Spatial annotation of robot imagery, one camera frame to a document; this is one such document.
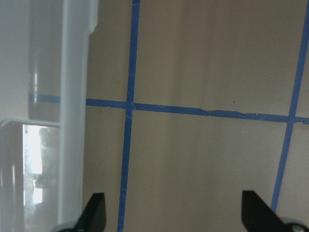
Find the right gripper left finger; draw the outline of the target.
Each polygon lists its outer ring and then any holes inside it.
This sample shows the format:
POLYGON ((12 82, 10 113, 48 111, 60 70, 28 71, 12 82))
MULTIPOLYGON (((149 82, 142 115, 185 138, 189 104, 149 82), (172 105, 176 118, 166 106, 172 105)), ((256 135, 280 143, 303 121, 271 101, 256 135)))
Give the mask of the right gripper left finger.
POLYGON ((77 222, 63 224, 52 229, 53 232, 103 232, 106 228, 105 194, 94 193, 82 211, 77 222))

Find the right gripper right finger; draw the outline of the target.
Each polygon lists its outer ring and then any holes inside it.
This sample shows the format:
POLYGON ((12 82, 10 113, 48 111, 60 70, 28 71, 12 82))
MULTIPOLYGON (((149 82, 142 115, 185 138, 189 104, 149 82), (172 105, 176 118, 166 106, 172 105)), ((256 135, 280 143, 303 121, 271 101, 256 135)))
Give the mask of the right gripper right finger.
POLYGON ((248 232, 307 232, 299 222, 284 222, 253 190, 242 192, 242 224, 248 232))

